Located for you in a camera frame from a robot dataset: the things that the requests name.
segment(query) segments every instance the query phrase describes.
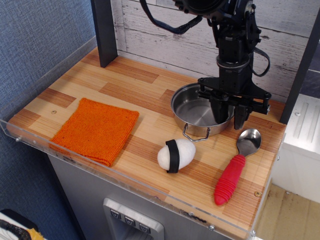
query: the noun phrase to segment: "metal handle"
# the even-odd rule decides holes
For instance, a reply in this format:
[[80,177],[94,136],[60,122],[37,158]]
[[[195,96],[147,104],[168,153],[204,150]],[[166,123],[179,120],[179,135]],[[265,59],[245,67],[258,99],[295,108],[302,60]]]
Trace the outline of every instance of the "metal handle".
[[209,137],[209,134],[210,134],[210,132],[211,132],[210,127],[208,127],[208,129],[207,129],[207,131],[206,131],[206,136],[205,136],[205,138],[192,139],[191,137],[189,137],[189,136],[186,134],[186,129],[188,129],[188,123],[186,123],[186,124],[184,125],[182,134],[183,134],[183,136],[185,136],[187,139],[189,139],[191,142],[195,142],[195,143],[196,143],[196,142],[200,142],[200,141],[207,140],[208,137]]

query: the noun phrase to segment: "red handle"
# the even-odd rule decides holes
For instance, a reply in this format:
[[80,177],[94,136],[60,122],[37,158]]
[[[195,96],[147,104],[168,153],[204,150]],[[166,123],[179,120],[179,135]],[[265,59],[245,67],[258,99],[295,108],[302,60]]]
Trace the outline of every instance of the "red handle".
[[214,190],[214,202],[217,205],[226,203],[234,193],[242,169],[246,164],[246,157],[238,154],[226,166]]

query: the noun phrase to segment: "blue fabric wall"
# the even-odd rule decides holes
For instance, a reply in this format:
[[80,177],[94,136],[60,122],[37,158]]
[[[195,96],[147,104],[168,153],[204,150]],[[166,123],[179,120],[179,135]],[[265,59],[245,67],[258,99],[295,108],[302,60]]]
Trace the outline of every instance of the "blue fabric wall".
[[[72,67],[95,36],[90,0],[0,1],[0,118],[8,120]],[[42,153],[0,132],[0,210],[49,240],[79,236]]]

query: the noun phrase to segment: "wood panel wall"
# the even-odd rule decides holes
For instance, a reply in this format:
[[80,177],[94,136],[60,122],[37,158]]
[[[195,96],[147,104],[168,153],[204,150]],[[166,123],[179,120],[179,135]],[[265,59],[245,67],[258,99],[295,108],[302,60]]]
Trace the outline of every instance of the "wood panel wall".
[[[176,9],[172,0],[147,0],[154,18],[174,27],[194,15]],[[264,77],[253,81],[272,93],[272,99],[286,102],[305,51],[319,7],[319,0],[255,0],[256,21],[262,30],[258,48],[271,60]],[[183,35],[153,25],[138,0],[111,0],[120,56],[168,69],[191,77],[218,77],[218,49],[212,29],[204,19]],[[254,69],[262,73],[267,60],[258,54]]]

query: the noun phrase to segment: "wooden tabletop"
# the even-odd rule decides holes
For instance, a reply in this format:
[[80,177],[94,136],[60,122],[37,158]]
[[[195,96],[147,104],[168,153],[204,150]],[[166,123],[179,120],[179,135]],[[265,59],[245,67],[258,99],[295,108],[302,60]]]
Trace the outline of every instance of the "wooden tabletop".
[[[286,127],[279,123],[284,104],[271,100],[268,115],[254,112],[245,122],[243,130],[260,131],[262,145],[246,158],[232,198],[217,206],[213,198],[215,185],[230,159],[238,154],[236,141],[242,131],[234,130],[233,122],[220,134],[195,143],[193,161],[177,174],[168,174],[157,162],[158,151],[166,141],[185,138],[174,120],[171,97],[177,89],[195,82],[197,79],[192,77],[123,57],[101,68],[98,50],[94,49],[9,121],[20,127],[20,132],[8,129],[16,135],[21,136],[25,130],[24,134],[50,140],[75,112],[81,98],[138,111],[138,121],[111,168],[136,180],[137,185],[142,183],[137,189],[157,195],[182,213],[192,212],[193,219],[215,224],[225,234],[245,239],[238,228],[253,230],[262,199],[255,192],[264,194]],[[93,168],[108,170],[99,165]]]

